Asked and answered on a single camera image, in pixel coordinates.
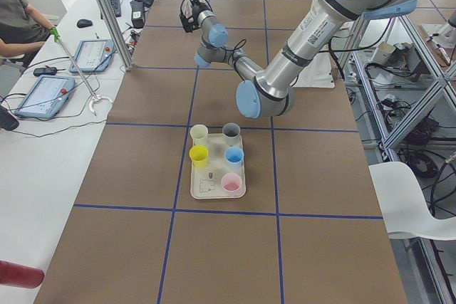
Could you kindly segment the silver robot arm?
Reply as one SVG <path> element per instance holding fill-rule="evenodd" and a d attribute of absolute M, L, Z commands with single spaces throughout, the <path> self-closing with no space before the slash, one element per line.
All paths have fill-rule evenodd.
<path fill-rule="evenodd" d="M 242 78 L 236 91 L 240 113 L 248 118 L 286 114 L 294 105 L 292 82 L 342 25 L 365 19 L 390 19 L 411 13 L 418 0 L 313 0 L 312 7 L 283 48 L 261 68 L 241 48 L 228 47 L 228 33 L 207 0 L 188 0 L 191 15 L 180 14 L 183 29 L 202 29 L 195 63 L 206 68 L 226 63 Z"/>

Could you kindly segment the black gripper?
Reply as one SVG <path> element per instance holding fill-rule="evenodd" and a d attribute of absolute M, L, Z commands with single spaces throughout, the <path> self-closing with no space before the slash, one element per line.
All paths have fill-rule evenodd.
<path fill-rule="evenodd" d="M 185 33 L 191 33 L 200 28 L 198 16 L 207 10 L 207 0 L 182 0 L 179 18 Z"/>

